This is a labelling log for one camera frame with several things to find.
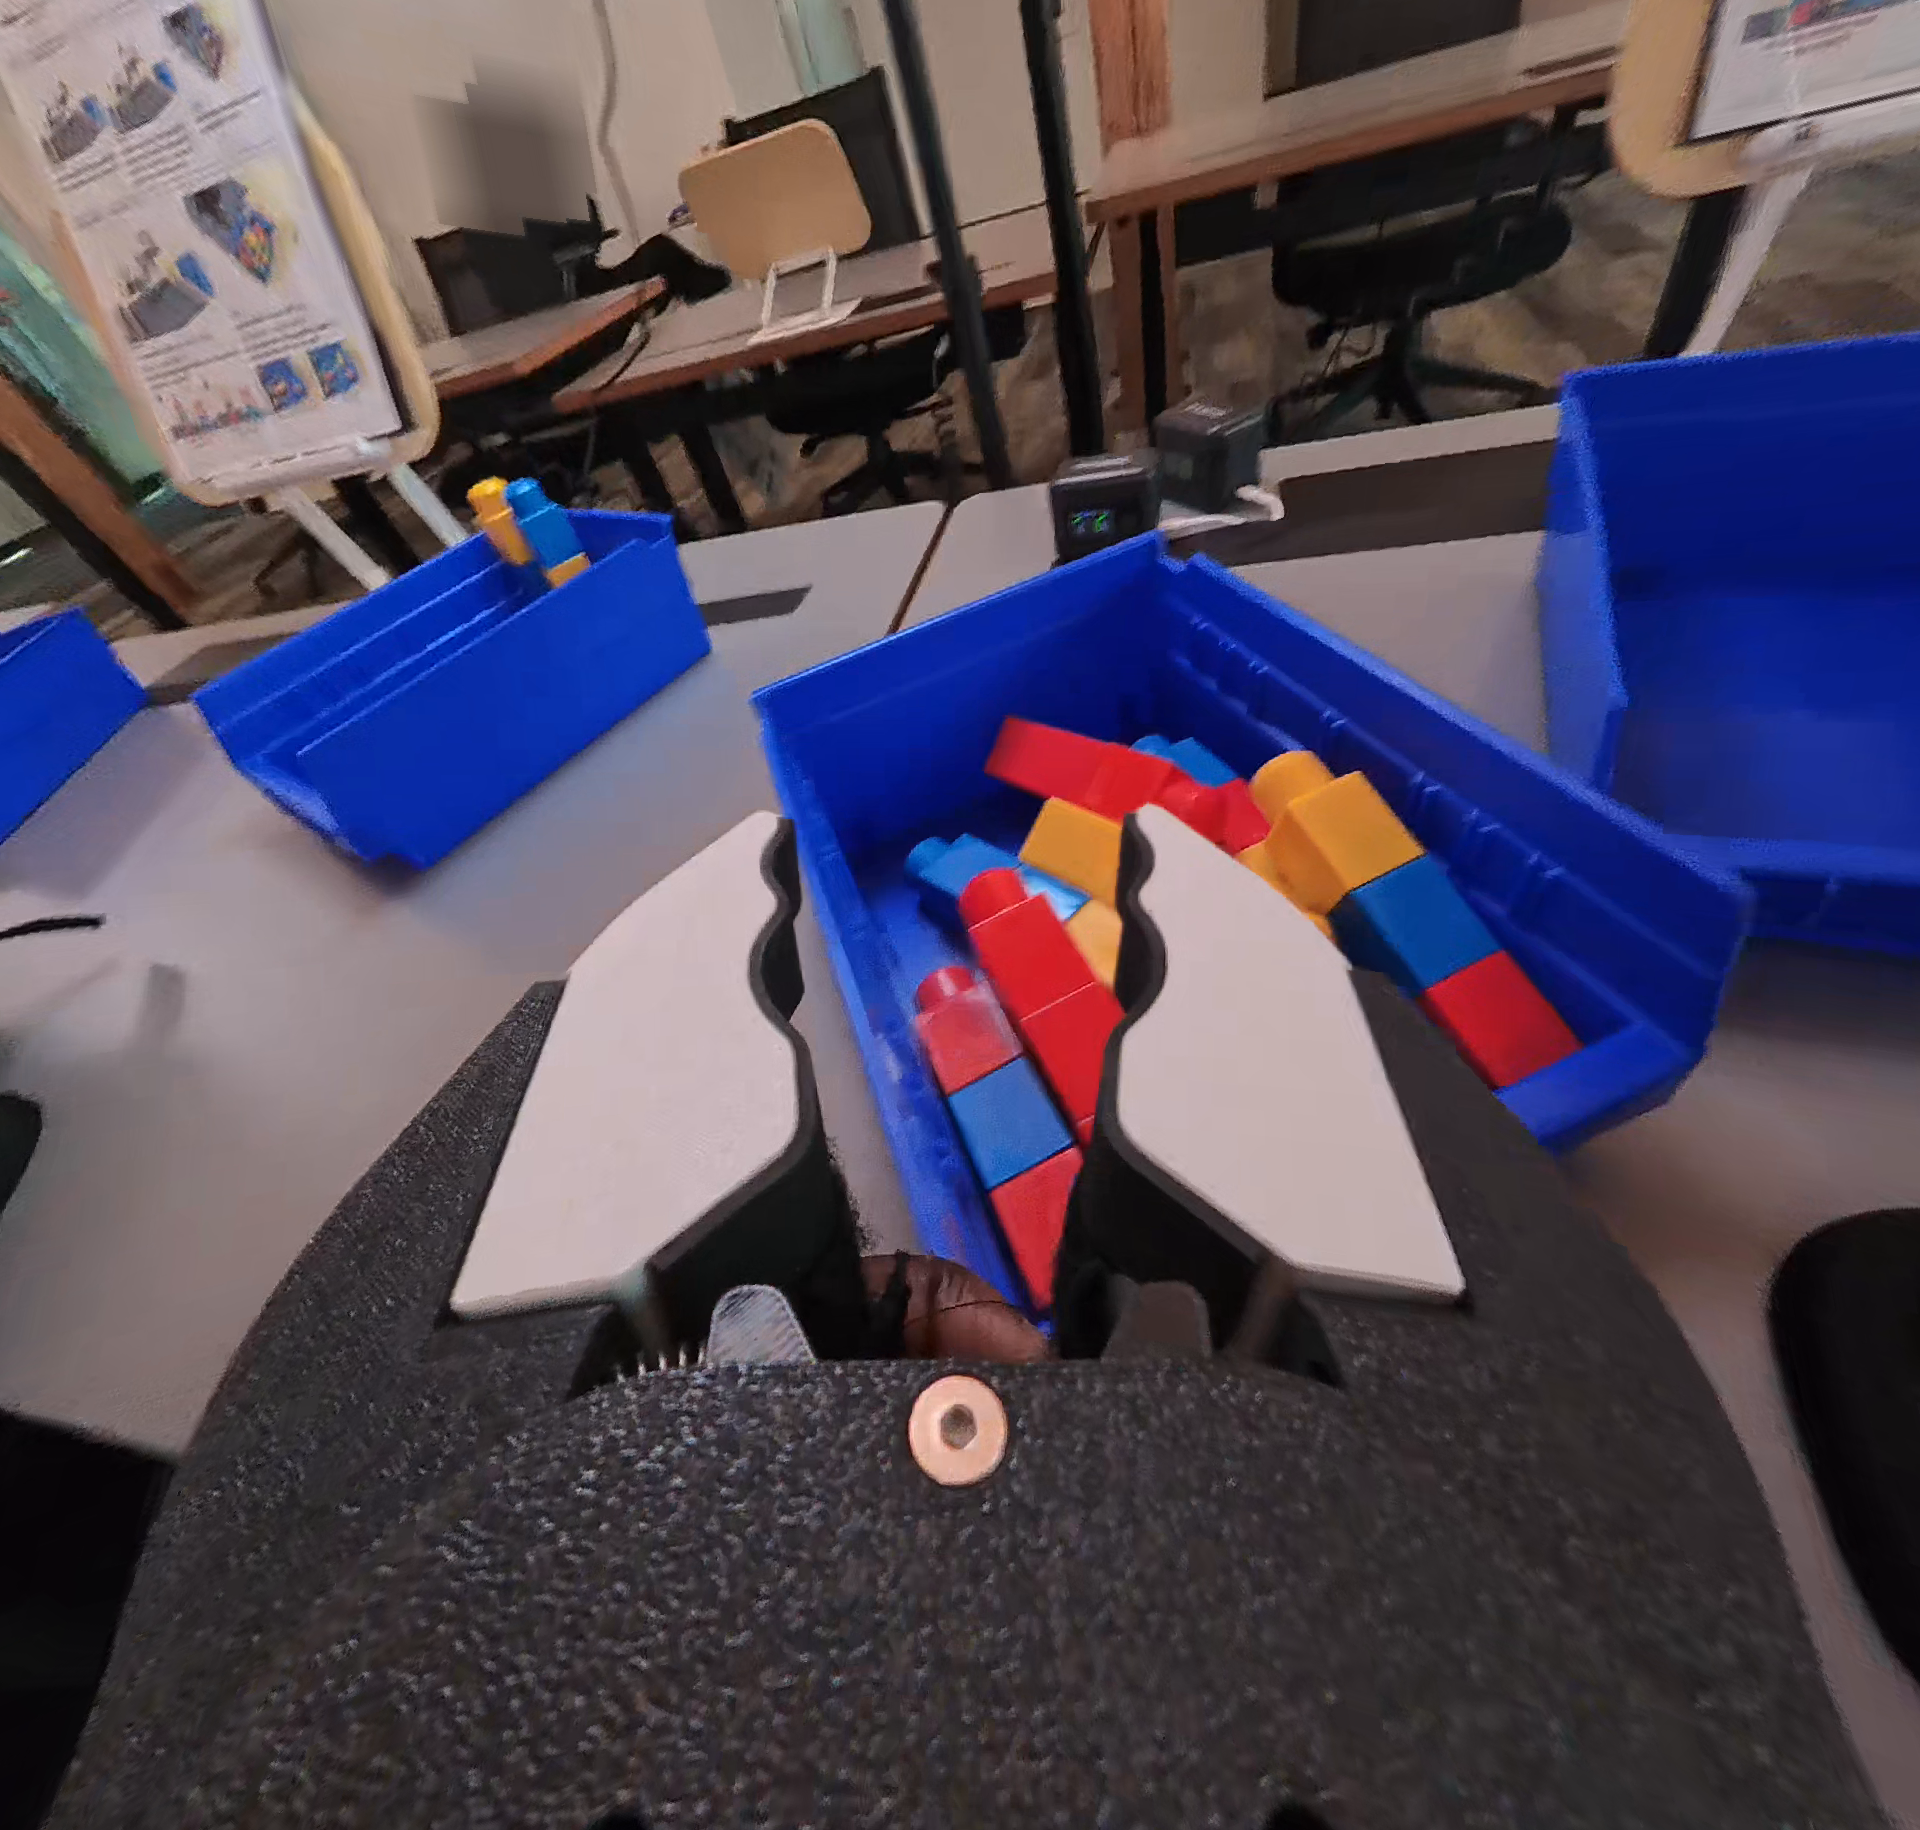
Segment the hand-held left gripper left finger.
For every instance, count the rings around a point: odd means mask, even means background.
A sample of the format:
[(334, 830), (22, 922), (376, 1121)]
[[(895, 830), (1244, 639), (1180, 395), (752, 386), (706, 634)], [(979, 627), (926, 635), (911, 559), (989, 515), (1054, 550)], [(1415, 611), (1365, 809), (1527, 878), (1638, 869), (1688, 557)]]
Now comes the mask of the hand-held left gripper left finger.
[(871, 1338), (855, 1213), (795, 1014), (795, 827), (757, 809), (563, 978), (449, 1284), (463, 1323), (609, 1306), (648, 1354), (774, 1289), (808, 1350)]

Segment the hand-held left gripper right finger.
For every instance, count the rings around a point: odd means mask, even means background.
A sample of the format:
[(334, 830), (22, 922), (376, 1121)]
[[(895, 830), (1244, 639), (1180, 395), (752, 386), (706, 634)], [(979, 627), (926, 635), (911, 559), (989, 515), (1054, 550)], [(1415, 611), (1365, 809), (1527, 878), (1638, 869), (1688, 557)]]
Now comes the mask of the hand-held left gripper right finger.
[(1054, 1273), (1063, 1352), (1109, 1337), (1119, 1282), (1189, 1289), (1214, 1352), (1269, 1285), (1459, 1308), (1468, 1273), (1329, 933), (1164, 807), (1123, 821), (1117, 913), (1120, 1019)]

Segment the orange blue red block tower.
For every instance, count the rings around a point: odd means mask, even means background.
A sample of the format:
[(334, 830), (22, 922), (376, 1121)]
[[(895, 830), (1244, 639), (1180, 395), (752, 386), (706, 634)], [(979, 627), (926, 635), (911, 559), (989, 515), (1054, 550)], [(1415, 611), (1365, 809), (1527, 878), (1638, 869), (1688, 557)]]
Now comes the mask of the orange blue red block tower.
[(1285, 749), (1254, 774), (1248, 797), (1267, 836), (1242, 864), (1325, 925), (1352, 964), (1420, 1005), (1485, 1084), (1515, 1087), (1582, 1049), (1365, 774)]

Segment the pile of toy blocks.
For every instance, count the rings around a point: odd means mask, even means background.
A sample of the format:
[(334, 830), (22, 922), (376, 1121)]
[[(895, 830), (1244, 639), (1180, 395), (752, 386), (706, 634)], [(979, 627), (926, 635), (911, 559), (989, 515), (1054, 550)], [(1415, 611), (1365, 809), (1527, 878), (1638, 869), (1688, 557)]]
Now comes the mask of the pile of toy blocks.
[(1045, 1314), (1120, 1019), (1123, 821), (1174, 814), (1267, 875), (1280, 791), (1234, 776), (1195, 739), (1125, 745), (1019, 715), (1003, 720), (985, 772), (1037, 809), (1017, 850), (973, 834), (909, 850), (909, 886), (965, 950), (917, 978), (915, 1035), (1022, 1302)]

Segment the blue plastic bin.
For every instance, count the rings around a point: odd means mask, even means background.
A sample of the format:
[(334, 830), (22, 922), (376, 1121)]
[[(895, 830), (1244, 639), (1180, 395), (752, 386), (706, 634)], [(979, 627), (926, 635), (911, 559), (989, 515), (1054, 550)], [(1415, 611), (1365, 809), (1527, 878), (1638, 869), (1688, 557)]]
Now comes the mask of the blue plastic bin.
[(448, 856), (709, 653), (667, 513), (567, 515), (569, 585), (472, 535), (199, 688), (227, 760), (352, 856)]
[(1752, 899), (1510, 735), (1464, 689), (1152, 537), (931, 616), (753, 693), (879, 1127), (931, 1252), (1022, 1295), (915, 1035), (958, 960), (905, 875), (917, 842), (1012, 844), (1035, 799), (985, 760), (1006, 715), (1194, 737), (1235, 772), (1305, 745), (1359, 768), (1444, 862), (1578, 1039), (1499, 1099), (1553, 1153), (1665, 1103), (1702, 1063)]
[(82, 611), (4, 630), (1, 839), (148, 703), (148, 689)]
[(1917, 953), (1917, 335), (1560, 390), (1550, 760), (1738, 878), (1751, 929)]

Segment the blue and orange block tower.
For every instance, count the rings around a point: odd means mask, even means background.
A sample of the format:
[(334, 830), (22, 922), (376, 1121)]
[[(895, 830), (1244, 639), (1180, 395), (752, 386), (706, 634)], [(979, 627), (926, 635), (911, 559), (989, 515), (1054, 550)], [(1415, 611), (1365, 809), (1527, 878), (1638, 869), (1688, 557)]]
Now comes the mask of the blue and orange block tower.
[(551, 589), (567, 585), (589, 569), (592, 559), (571, 513), (555, 503), (540, 482), (515, 477), (505, 484), (505, 499), (515, 528)]

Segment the person's left hand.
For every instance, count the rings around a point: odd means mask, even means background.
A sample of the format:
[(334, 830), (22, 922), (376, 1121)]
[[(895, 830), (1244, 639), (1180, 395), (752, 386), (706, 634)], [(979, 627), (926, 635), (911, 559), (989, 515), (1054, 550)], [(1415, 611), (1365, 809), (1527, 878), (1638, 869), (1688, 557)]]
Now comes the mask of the person's left hand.
[(924, 1362), (1048, 1362), (1044, 1330), (969, 1265), (917, 1252), (860, 1260), (860, 1354)]

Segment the white poster stand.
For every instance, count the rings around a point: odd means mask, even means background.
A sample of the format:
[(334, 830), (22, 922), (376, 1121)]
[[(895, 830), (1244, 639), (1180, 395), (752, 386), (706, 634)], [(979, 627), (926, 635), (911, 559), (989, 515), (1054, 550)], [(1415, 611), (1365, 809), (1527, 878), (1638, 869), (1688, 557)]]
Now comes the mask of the white poster stand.
[(1834, 335), (1826, 258), (1837, 169), (1810, 172), (1741, 205), (1736, 234), (1681, 353), (1800, 344)]
[[(467, 542), (469, 528), (412, 467), (345, 473), (325, 484), (299, 484), (268, 496), (270, 510), (293, 520), (311, 545), (362, 590), (375, 590), (417, 569), (440, 549)], [(417, 550), (383, 503), (392, 495), (414, 513), (434, 549)]]

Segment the black office chair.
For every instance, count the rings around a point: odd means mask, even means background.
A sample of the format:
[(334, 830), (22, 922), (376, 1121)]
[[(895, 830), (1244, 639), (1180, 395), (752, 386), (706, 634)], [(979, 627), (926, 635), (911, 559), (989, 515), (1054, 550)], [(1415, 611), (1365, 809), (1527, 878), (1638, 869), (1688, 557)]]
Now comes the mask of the black office chair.
[(1562, 191), (1602, 163), (1597, 123), (1578, 113), (1558, 105), (1546, 119), (1475, 125), (1316, 180), (1331, 199), (1274, 239), (1272, 296), (1306, 314), (1312, 350), (1367, 332), (1377, 342), (1365, 359), (1321, 364), (1277, 394), (1263, 410), (1271, 444), (1325, 434), (1362, 405), (1377, 420), (1424, 424), (1434, 387), (1513, 407), (1544, 400), (1530, 376), (1430, 356), (1424, 332), (1435, 314), (1504, 296), (1567, 256)]
[(860, 440), (860, 462), (824, 487), (823, 515), (847, 515), (877, 495), (909, 503), (913, 477), (935, 480), (954, 499), (963, 477), (985, 473), (965, 459), (944, 383), (959, 371), (948, 325), (849, 344), (752, 374), (758, 413), (795, 437), (810, 459), (837, 439)]

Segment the wooden top office desk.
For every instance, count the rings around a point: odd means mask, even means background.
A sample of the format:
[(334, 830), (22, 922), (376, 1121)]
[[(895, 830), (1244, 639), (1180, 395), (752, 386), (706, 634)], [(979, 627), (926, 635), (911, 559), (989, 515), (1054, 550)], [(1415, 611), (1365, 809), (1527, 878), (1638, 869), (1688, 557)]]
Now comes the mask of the wooden top office desk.
[(430, 344), (439, 439), (421, 475), (434, 495), (464, 512), (467, 484), (488, 475), (532, 475), (562, 499), (589, 493), (598, 420), (565, 417), (557, 395), (644, 338), (668, 300), (667, 285), (646, 279)]
[(1104, 152), (1083, 193), (1106, 230), (1117, 308), (1117, 422), (1142, 429), (1184, 387), (1175, 209), (1520, 115), (1604, 101), (1628, 0), (1166, 125)]
[[(688, 537), (824, 519), (821, 495), (860, 462), (860, 440), (837, 439), (804, 459), (799, 440), (775, 433), (758, 413), (752, 374), (810, 353), (946, 325), (938, 269), (927, 238), (847, 258), (837, 298), (856, 300), (856, 308), (826, 330), (758, 333), (757, 285), (734, 285), (648, 318), (644, 338), (631, 338), (557, 395), (565, 417), (598, 420), (589, 500), (671, 512)], [(962, 368), (944, 390), (962, 454), (980, 461)], [(985, 490), (991, 490), (985, 473), (965, 475), (954, 499), (935, 480), (911, 482), (913, 500), (946, 505)]]

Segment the wooden board on white stand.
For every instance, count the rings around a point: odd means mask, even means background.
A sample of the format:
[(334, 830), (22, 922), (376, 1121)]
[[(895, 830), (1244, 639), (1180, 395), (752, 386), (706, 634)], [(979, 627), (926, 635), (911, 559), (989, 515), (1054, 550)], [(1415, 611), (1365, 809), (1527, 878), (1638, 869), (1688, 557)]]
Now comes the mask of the wooden board on white stand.
[(871, 214), (837, 133), (797, 119), (683, 165), (678, 196), (734, 283), (760, 285), (763, 335), (826, 330), (855, 314), (837, 298), (841, 256), (871, 235)]

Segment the black metal pole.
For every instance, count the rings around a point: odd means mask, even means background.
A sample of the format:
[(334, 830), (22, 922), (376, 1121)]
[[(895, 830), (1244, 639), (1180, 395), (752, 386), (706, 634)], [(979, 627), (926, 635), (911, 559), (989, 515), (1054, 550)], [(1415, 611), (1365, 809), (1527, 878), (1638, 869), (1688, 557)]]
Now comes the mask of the black metal pole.
[(1104, 454), (1104, 391), (1061, 46), (1063, 0), (1017, 0), (1017, 7), (1057, 275), (1054, 338), (1064, 394), (1067, 444), (1072, 455)]
[(1005, 422), (994, 387), (994, 364), (979, 272), (965, 247), (946, 169), (944, 137), (930, 82), (915, 0), (879, 0), (900, 94), (915, 146), (915, 163), (927, 199), (927, 218), (940, 266), (946, 324), (973, 405), (980, 462), (995, 490), (1014, 482)]

